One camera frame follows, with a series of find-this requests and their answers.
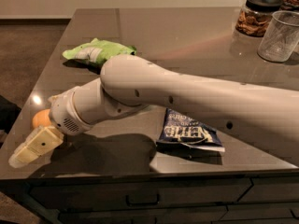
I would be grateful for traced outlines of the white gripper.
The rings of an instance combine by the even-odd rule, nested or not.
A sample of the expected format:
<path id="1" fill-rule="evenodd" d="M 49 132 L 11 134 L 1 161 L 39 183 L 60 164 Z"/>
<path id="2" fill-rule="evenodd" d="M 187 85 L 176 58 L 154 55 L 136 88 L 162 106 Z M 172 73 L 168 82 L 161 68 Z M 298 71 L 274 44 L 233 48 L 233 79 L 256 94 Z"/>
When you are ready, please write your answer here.
<path id="1" fill-rule="evenodd" d="M 74 105 L 77 90 L 78 87 L 75 87 L 49 98 L 50 121 L 60 132 L 52 125 L 34 128 L 9 158 L 8 164 L 11 167 L 22 168 L 54 150 L 64 141 L 64 134 L 74 136 L 85 133 L 93 127 L 77 113 Z"/>

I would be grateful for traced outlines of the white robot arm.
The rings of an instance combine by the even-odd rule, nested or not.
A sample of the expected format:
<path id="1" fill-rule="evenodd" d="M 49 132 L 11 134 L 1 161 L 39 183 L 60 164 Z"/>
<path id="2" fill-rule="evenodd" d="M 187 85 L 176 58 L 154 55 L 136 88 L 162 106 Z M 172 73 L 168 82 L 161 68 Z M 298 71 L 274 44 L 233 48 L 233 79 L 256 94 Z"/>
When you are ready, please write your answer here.
<path id="1" fill-rule="evenodd" d="M 50 97 L 38 125 L 8 160 L 21 168 L 54 150 L 65 135 L 122 119 L 147 105 L 170 108 L 224 133 L 298 162 L 299 92 L 179 74 L 132 55 L 110 58 L 99 78 Z"/>

